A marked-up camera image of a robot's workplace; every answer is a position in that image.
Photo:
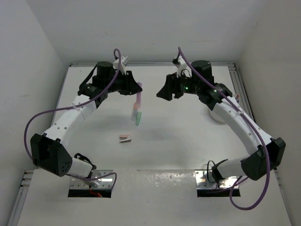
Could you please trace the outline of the purple highlighter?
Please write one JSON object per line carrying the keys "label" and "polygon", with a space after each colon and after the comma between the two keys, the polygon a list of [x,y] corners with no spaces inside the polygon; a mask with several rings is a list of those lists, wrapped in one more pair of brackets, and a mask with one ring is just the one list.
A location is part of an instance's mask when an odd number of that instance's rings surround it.
{"label": "purple highlighter", "polygon": [[[142,83],[138,82],[137,83],[139,85],[140,88],[142,88]],[[141,105],[141,92],[138,92],[136,94],[136,103],[140,106]]]}

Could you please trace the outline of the green highlighter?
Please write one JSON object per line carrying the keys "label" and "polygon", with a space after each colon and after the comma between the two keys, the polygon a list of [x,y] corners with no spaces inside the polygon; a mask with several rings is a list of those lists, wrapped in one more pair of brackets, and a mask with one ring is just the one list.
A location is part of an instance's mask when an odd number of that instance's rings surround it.
{"label": "green highlighter", "polygon": [[141,117],[142,117],[142,112],[137,112],[136,118],[135,118],[135,125],[136,126],[138,126],[140,124]]}

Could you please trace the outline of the orange highlighter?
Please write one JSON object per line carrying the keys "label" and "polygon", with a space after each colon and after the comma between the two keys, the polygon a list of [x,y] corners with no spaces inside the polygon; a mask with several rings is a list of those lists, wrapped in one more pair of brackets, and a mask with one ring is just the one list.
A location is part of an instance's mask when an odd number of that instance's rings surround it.
{"label": "orange highlighter", "polygon": [[138,113],[139,105],[135,102],[132,110],[131,120],[135,121]]}

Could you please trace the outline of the pink mini stapler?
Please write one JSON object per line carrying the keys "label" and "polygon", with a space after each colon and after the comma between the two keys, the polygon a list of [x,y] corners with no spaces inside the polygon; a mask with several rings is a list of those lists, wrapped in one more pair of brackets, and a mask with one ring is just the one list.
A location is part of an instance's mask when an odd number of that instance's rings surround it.
{"label": "pink mini stapler", "polygon": [[128,143],[132,141],[132,137],[130,135],[120,135],[119,142],[120,143]]}

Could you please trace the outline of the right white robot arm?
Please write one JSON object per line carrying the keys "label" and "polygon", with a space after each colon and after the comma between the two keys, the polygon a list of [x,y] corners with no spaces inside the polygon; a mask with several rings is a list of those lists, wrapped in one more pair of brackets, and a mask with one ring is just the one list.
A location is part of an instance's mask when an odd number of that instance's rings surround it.
{"label": "right white robot arm", "polygon": [[232,129],[248,152],[246,157],[215,164],[211,168],[211,178],[215,182],[231,176],[247,176],[256,181],[280,165],[285,141],[280,137],[274,139],[263,131],[239,106],[232,92],[224,84],[214,82],[210,62],[194,61],[190,77],[183,72],[187,68],[183,59],[174,59],[173,64],[177,72],[166,76],[157,97],[171,101],[185,93],[197,95],[201,103]]}

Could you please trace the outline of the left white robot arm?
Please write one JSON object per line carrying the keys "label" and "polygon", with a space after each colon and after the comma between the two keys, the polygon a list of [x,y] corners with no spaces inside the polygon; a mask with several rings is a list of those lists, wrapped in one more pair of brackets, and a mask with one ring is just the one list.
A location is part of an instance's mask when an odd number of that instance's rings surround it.
{"label": "left white robot arm", "polygon": [[67,146],[81,123],[113,92],[125,96],[142,92],[132,72],[126,70],[123,59],[114,63],[97,62],[80,84],[72,105],[64,108],[63,115],[41,135],[32,136],[33,164],[59,177],[68,175],[89,180],[96,166],[85,156],[71,156]]}

